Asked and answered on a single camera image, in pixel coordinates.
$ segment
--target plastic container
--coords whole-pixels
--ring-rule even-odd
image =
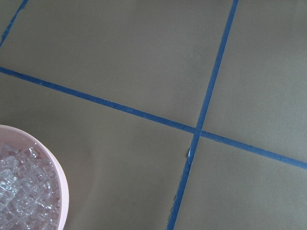
[[[35,146],[41,158],[46,157],[51,160],[57,173],[60,188],[60,212],[57,230],[63,230],[68,213],[69,191],[66,176],[58,160],[40,141],[17,128],[0,125],[0,145],[3,143],[19,148],[20,150]]]

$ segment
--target ice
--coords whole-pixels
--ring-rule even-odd
[[[34,147],[0,146],[0,230],[55,230],[59,198],[50,159]]]

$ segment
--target painter's tape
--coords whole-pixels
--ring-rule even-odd
[[[19,12],[26,6],[28,0],[23,0],[22,3],[20,4],[18,10],[16,11],[15,15],[13,16],[12,20],[10,21],[9,25],[6,27],[5,31],[2,34],[1,37],[1,42],[0,42],[0,47],[2,46],[3,42],[5,41],[6,37],[9,35],[9,32],[15,22],[15,19],[17,17],[17,15],[19,14]]]
[[[238,149],[246,150],[246,151],[256,153],[256,154],[264,156],[264,157],[268,157],[268,158],[271,158],[271,159],[274,159],[274,160],[277,160],[277,161],[281,161],[283,163],[287,163],[287,164],[290,164],[290,165],[293,165],[293,166],[296,166],[296,167],[299,167],[299,168],[302,168],[302,169],[307,169],[307,163],[306,162],[299,161],[299,160],[296,160],[296,159],[293,159],[293,158],[290,158],[290,157],[286,157],[286,156],[277,154],[275,152],[260,149],[260,148],[257,148],[257,147],[254,147],[254,146],[251,146],[251,145],[248,145],[248,144],[244,144],[242,142],[232,140],[232,139],[229,139],[229,138],[224,138],[222,136],[219,136],[219,135],[216,135],[216,134],[213,134],[213,133],[209,133],[209,132],[206,132],[206,131],[202,131],[201,136],[208,138],[208,139],[211,139],[211,140],[215,140],[217,142],[224,143],[226,145],[236,147]]]
[[[82,99],[85,99],[85,100],[88,100],[88,101],[91,101],[91,102],[95,102],[97,104],[102,104],[102,105],[105,105],[107,107],[126,112],[128,114],[133,114],[133,115],[136,115],[136,116],[139,116],[139,117],[151,120],[151,121],[161,123],[163,125],[167,125],[167,126],[171,126],[171,127],[177,128],[177,129],[181,129],[181,130],[189,132],[189,133],[194,133],[194,130],[195,130],[195,128],[193,128],[193,127],[181,124],[181,123],[176,122],[176,121],[168,120],[166,118],[155,116],[155,115],[143,112],[141,110],[133,109],[133,108],[130,108],[128,106],[124,106],[124,105],[121,105],[121,104],[118,104],[118,103],[115,103],[115,102],[107,101],[107,100],[99,98],[99,97],[95,97],[95,96],[92,96],[92,95],[89,95],[89,94],[86,94],[86,93],[83,93],[83,92],[80,92],[80,91],[77,91],[77,90],[73,90],[73,89],[70,89],[70,88],[67,88],[67,87],[64,87],[64,86],[61,86],[61,85],[51,83],[49,81],[34,78],[34,77],[31,77],[31,76],[26,75],[26,74],[21,74],[21,73],[15,72],[15,71],[10,70],[10,69],[0,67],[0,72],[14,76],[14,77],[17,77],[17,78],[20,78],[20,79],[23,79],[23,80],[26,80],[26,81],[29,81],[29,82],[32,82],[32,83],[35,83],[35,84],[38,84],[38,85],[45,86],[45,87],[50,88],[50,89],[54,89],[54,90],[57,90],[57,91],[60,91],[60,92],[64,92],[66,94],[70,94],[70,95],[73,95],[73,96],[76,96],[76,97],[79,97],[79,98],[82,98]]]
[[[188,156],[188,159],[187,159],[186,164],[185,164],[184,169],[183,169],[183,173],[182,173],[182,176],[181,176],[181,179],[180,179],[176,198],[175,198],[175,201],[174,201],[174,204],[173,204],[173,209],[171,211],[171,215],[170,215],[170,218],[168,220],[168,224],[167,224],[167,228],[166,228],[167,230],[173,230],[174,227],[175,227],[175,223],[176,223],[176,219],[177,219],[178,212],[179,212],[179,209],[180,209],[182,197],[183,197],[184,191],[186,189],[186,185],[187,185],[187,181],[188,181],[188,177],[189,177],[189,172],[190,172],[190,169],[191,169],[191,166],[192,166],[192,163],[193,163],[193,159],[194,159],[194,155],[195,155],[196,148],[197,148],[197,145],[198,145],[198,141],[199,141],[200,136],[201,136],[202,126],[203,126],[203,123],[204,123],[206,115],[207,115],[209,103],[210,103],[210,100],[211,100],[211,96],[212,96],[212,92],[213,92],[214,85],[215,85],[215,82],[216,82],[216,78],[217,78],[217,75],[218,75],[218,72],[219,72],[219,69],[220,69],[220,65],[221,65],[221,62],[222,62],[223,54],[224,54],[224,51],[225,51],[227,39],[228,39],[230,28],[231,28],[231,24],[232,24],[232,21],[233,21],[234,16],[235,16],[237,4],[238,4],[238,0],[234,0],[233,3],[232,3],[231,9],[230,9],[230,13],[228,15],[228,19],[227,19],[226,26],[225,26],[225,29],[224,29],[224,32],[223,32],[220,47],[219,47],[219,50],[218,50],[218,53],[217,53],[217,56],[216,56],[216,59],[215,59],[215,63],[214,63],[214,67],[213,67],[212,74],[211,74],[211,77],[210,77],[210,81],[209,81],[209,84],[208,84],[208,88],[207,88],[207,91],[206,91],[206,95],[205,95],[205,98],[203,100],[203,104],[202,104],[202,107],[201,107],[200,116],[198,118],[197,125],[196,125],[196,128],[195,128],[195,133],[193,135],[193,139],[192,139],[192,142],[191,142],[189,156]]]

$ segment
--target gray floor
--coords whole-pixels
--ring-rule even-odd
[[[0,1],[2,33],[22,1]],[[34,1],[0,67],[195,127],[232,1]],[[203,130],[306,162],[307,2],[240,1]],[[57,157],[65,230],[164,230],[193,134],[0,73]],[[200,138],[176,230],[305,230],[307,172]]]

